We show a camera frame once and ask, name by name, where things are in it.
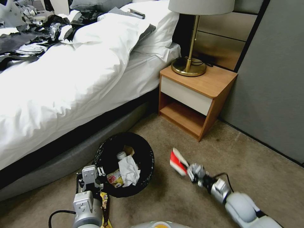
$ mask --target brass lamp base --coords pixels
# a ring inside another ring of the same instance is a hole
[[[187,57],[173,60],[171,68],[175,73],[187,77],[197,77],[206,72],[206,64],[202,63],[201,60],[195,58],[189,60]]]

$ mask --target tissue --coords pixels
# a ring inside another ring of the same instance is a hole
[[[136,185],[139,179],[140,170],[137,168],[132,156],[129,155],[123,158],[118,162],[118,165],[124,183],[123,187],[127,187],[131,184]]]

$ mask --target red and white item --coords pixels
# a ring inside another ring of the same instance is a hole
[[[173,167],[180,175],[187,175],[187,168],[189,167],[188,162],[183,158],[181,153],[173,148],[170,156],[170,165]]]

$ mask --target gray wall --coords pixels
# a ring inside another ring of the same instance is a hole
[[[221,116],[304,162],[304,3],[271,0]]]

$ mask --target white lamp shade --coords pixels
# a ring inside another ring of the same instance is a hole
[[[232,12],[234,0],[170,0],[169,10],[192,15],[216,15]]]

